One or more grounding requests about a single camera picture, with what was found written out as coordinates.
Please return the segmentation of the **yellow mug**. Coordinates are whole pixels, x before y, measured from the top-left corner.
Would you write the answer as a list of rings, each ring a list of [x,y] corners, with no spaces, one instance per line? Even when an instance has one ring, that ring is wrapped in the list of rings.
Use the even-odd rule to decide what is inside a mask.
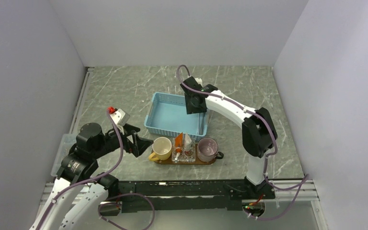
[[[148,159],[150,161],[164,161],[171,156],[172,147],[172,142],[168,138],[156,138],[152,144],[152,153]]]

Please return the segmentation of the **white toothpaste tube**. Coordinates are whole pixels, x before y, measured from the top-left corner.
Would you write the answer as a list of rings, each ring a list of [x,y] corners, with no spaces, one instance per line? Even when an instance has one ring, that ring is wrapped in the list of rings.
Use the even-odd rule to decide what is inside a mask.
[[[190,138],[190,136],[188,135],[188,133],[185,134],[184,136],[184,147],[183,147],[184,153],[186,156],[191,157],[193,154],[193,150],[192,150],[192,140]]]

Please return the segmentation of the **orange toothpaste tube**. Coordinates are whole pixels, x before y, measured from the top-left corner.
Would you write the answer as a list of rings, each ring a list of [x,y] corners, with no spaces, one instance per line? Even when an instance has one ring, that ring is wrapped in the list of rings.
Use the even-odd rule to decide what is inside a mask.
[[[180,133],[174,139],[174,146],[175,146],[175,152],[176,152],[176,154],[181,154],[182,151],[183,151],[183,133]]]

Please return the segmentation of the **purple mug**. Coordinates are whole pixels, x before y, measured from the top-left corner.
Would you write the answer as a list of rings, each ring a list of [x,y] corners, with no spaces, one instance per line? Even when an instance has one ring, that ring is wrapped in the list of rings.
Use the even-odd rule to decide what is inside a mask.
[[[214,139],[205,137],[198,142],[197,157],[202,162],[211,162],[223,159],[224,154],[219,151],[219,145]]]

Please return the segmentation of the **clear glass holder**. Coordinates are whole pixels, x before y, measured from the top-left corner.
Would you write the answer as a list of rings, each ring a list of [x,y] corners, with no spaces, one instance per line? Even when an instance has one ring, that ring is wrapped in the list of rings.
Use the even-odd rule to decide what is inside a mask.
[[[175,152],[175,146],[174,146],[174,139],[173,139],[173,143],[172,143],[172,157],[175,158],[176,152]],[[195,161],[195,140],[193,138],[191,138],[192,140],[192,150],[193,150],[193,154],[191,157],[188,157],[185,155],[184,150],[182,151],[181,155],[178,158],[178,161]]]

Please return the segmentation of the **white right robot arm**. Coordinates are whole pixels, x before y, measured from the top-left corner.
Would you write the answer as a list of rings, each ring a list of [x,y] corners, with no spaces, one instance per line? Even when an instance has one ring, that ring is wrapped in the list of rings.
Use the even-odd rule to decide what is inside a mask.
[[[258,198],[267,180],[268,157],[278,151],[277,132],[269,111],[263,107],[255,109],[245,106],[211,84],[203,87],[192,76],[179,81],[188,114],[210,110],[226,117],[241,129],[239,138],[249,155],[245,193],[251,199]]]

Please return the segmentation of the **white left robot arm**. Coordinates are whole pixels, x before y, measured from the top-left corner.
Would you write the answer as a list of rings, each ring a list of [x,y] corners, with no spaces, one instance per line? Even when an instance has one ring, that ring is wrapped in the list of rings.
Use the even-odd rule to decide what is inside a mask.
[[[31,226],[33,230],[71,229],[86,214],[86,209],[102,201],[113,201],[121,194],[119,180],[110,172],[93,177],[98,158],[115,150],[139,157],[153,140],[138,136],[140,128],[125,124],[122,130],[106,133],[98,123],[82,126],[57,172],[53,189]]]

